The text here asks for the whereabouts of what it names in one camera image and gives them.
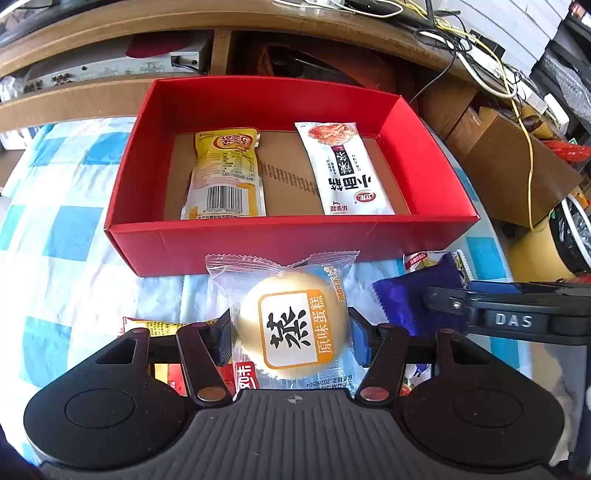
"packaged cake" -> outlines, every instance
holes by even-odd
[[[358,252],[316,254],[282,267],[255,257],[208,255],[238,336],[236,389],[348,388],[363,378],[350,350],[343,288]]]

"red plastic bag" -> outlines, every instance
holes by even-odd
[[[591,156],[591,147],[574,145],[563,140],[544,140],[544,145],[563,160],[578,163]]]

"cardboard box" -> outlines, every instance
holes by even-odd
[[[357,122],[398,215],[322,215],[297,121]],[[196,161],[194,132],[261,132],[267,217],[178,220]],[[119,167],[105,231],[140,276],[205,273],[207,254],[291,264],[315,252],[360,250],[360,261],[447,247],[478,220],[447,158],[397,95],[276,77],[157,80]]]
[[[581,182],[581,176],[537,138],[531,182],[531,216],[542,220]],[[521,128],[497,111],[469,108],[446,139],[493,218],[529,227],[527,184],[530,154]]]

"red cardboard box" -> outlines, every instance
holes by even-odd
[[[356,122],[397,215],[322,215],[295,122]],[[254,127],[266,217],[178,220],[192,134]],[[315,252],[360,250],[358,261],[443,249],[478,220],[447,158],[398,95],[277,77],[156,80],[127,143],[105,232],[141,277],[206,273],[207,254],[288,265]]]

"metal bolt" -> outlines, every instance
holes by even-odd
[[[390,392],[382,387],[365,387],[359,395],[365,401],[384,401],[390,396]]]
[[[197,392],[197,398],[203,401],[220,401],[226,397],[226,391],[220,387],[205,387]]]

